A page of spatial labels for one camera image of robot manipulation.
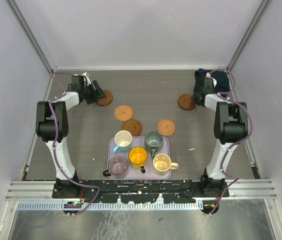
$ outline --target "coaster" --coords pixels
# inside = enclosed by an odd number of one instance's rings
[[[191,94],[180,95],[179,99],[177,100],[180,108],[184,110],[193,110],[196,107],[196,104],[191,102],[191,97]]]
[[[170,136],[175,132],[175,124],[171,120],[161,120],[157,125],[157,131],[163,136]]]
[[[109,90],[104,90],[103,92],[105,93],[106,97],[97,100],[96,104],[99,106],[107,106],[113,101],[113,94]]]
[[[133,117],[133,109],[128,105],[118,106],[114,111],[117,120],[125,122]]]
[[[134,137],[139,136],[142,132],[142,129],[143,127],[141,122],[136,119],[125,121],[122,125],[122,130],[129,131]]]

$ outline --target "mug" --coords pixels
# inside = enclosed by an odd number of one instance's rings
[[[179,168],[176,162],[172,162],[170,157],[163,153],[154,157],[153,166],[158,175],[166,174],[169,169],[174,170]]]
[[[152,158],[155,157],[155,152],[163,146],[163,136],[158,131],[152,131],[145,138],[145,146],[151,152]]]
[[[108,169],[103,172],[103,176],[114,176],[122,179],[129,173],[129,162],[123,156],[114,156],[109,161]]]
[[[144,165],[147,160],[147,152],[144,148],[136,146],[129,152],[129,160],[135,169],[140,169],[142,173],[145,173]]]
[[[132,147],[132,134],[125,130],[119,131],[115,135],[114,141],[116,143],[116,147],[113,149],[114,154],[119,152],[127,152]]]

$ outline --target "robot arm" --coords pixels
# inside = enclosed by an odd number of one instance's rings
[[[248,117],[237,105],[227,102],[214,93],[217,81],[209,75],[200,79],[191,101],[215,111],[214,136],[216,146],[210,164],[201,176],[202,189],[223,188],[226,168],[237,145],[229,147],[248,135]],[[247,108],[245,102],[240,104]]]
[[[98,99],[105,97],[105,93],[102,91],[96,80],[93,81],[92,84],[86,74],[72,76],[71,84],[69,84],[69,91],[65,92],[59,99],[52,101],[52,107],[58,121],[58,129],[55,129],[54,120],[51,119],[52,114],[48,102],[40,101],[37,103],[35,131],[36,134],[42,138],[51,152],[56,169],[57,183],[60,186],[62,186],[62,184],[67,185],[69,182],[58,168],[54,158],[53,142],[56,131],[58,131],[59,136],[55,143],[58,163],[62,166],[65,174],[77,182],[78,177],[76,170],[72,165],[66,142],[69,131],[67,111],[80,104],[83,100],[85,100],[87,104],[91,104],[95,103]]]

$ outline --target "tray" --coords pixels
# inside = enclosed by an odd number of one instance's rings
[[[163,147],[156,151],[156,154],[166,154],[170,155],[170,146],[169,141],[166,137],[163,137]],[[111,138],[109,142],[109,153],[107,158],[107,166],[110,161],[110,159],[114,156],[123,156],[129,161],[129,152],[119,152],[119,153],[113,153],[113,149],[115,148],[116,143],[114,141],[114,138]],[[143,147],[145,148],[145,137],[144,136],[134,136],[132,140],[132,147]],[[154,172],[154,166],[153,166],[153,159],[151,157],[151,153],[147,151],[147,161],[144,165],[145,167],[145,173],[142,173],[141,170],[135,169],[131,166],[129,162],[129,173],[128,175],[123,179],[132,179],[132,180],[155,180],[155,179],[168,179],[171,176],[171,170],[169,169],[168,172],[165,175],[158,175]],[[117,179],[113,176],[109,176],[110,179]]]

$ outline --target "white wall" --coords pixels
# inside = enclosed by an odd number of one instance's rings
[[[228,66],[261,0],[16,2],[59,69],[197,69]]]
[[[272,178],[282,205],[282,0],[270,4],[234,75],[255,122],[252,142],[258,164]]]
[[[0,221],[11,180],[18,180],[48,72],[5,1],[0,0]]]

